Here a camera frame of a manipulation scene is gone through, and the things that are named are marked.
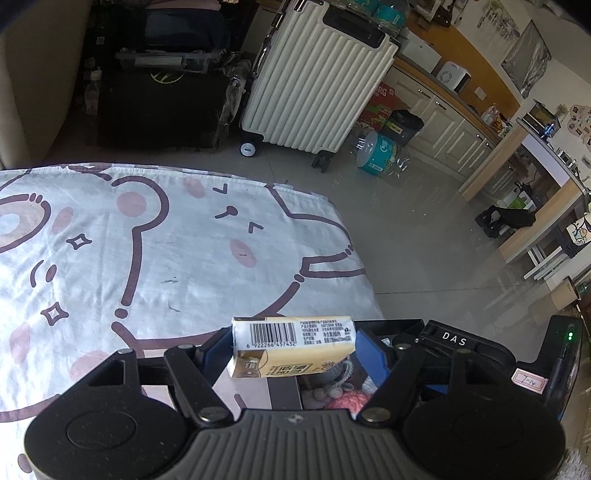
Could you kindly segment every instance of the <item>bed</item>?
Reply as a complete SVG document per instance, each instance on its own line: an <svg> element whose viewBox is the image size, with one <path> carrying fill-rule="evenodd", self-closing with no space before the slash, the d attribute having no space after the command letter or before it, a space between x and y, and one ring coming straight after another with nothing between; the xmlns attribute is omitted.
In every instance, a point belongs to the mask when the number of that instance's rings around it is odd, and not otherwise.
<svg viewBox="0 0 591 480"><path fill-rule="evenodd" d="M29 422L117 349L201 344L232 316L382 318L325 197L114 164L0 172L0 312L2 480L33 477Z"/></svg>

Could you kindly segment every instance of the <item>gray floor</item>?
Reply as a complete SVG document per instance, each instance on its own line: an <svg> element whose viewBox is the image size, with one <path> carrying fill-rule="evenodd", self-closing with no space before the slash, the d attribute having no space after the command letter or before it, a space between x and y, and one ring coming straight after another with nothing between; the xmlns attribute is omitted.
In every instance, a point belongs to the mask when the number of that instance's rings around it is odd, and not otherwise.
<svg viewBox="0 0 591 480"><path fill-rule="evenodd" d="M528 308L547 287L523 281L528 259L506 265L498 243L474 223L488 205L467 204L459 182L430 166L415 161L400 178L379 179L345 153L322 174L310 167L313 155L276 145L242 157L238 139L210 154L112 151L87 147L83 138L80 123L69 119L47 163L198 168L324 194L342 215L386 318L439 320L503 343L520 360L537 356L546 324L536 324Z"/></svg>

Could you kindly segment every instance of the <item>trash bin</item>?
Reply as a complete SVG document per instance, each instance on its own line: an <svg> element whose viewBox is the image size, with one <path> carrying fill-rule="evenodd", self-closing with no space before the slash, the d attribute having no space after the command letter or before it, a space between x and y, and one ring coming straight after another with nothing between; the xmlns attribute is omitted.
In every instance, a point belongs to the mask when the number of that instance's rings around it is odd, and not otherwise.
<svg viewBox="0 0 591 480"><path fill-rule="evenodd" d="M405 147L424 126L423 120L408 110L395 110L386 120L380 133Z"/></svg>

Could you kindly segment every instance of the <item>table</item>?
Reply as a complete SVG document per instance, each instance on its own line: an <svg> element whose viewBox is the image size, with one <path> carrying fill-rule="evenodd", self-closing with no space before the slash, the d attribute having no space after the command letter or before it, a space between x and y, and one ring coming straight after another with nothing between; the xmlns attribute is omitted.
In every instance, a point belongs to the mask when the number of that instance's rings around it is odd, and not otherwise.
<svg viewBox="0 0 591 480"><path fill-rule="evenodd" d="M550 173L560 189L548 202L535 213L533 226L520 228L500 247L499 252L509 263L520 257L536 245L556 226L558 221L575 207L582 205L589 211L589 194L581 181L570 171L546 142L522 120L492 151L489 157L478 167L472 176L460 187L459 192L467 202L482 190L494 174L523 145Z"/></svg>

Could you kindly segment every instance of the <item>metal pin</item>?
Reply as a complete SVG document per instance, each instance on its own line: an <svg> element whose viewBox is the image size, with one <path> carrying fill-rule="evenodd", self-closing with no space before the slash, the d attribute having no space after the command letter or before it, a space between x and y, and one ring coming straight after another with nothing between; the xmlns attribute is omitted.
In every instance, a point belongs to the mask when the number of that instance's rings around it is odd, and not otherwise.
<svg viewBox="0 0 591 480"><path fill-rule="evenodd" d="M361 417L370 423L381 423L389 420L392 415L383 407L371 407L361 413Z"/></svg>
<svg viewBox="0 0 591 480"><path fill-rule="evenodd" d="M230 412L224 407L205 407L199 412L199 418L207 423L225 420Z"/></svg>

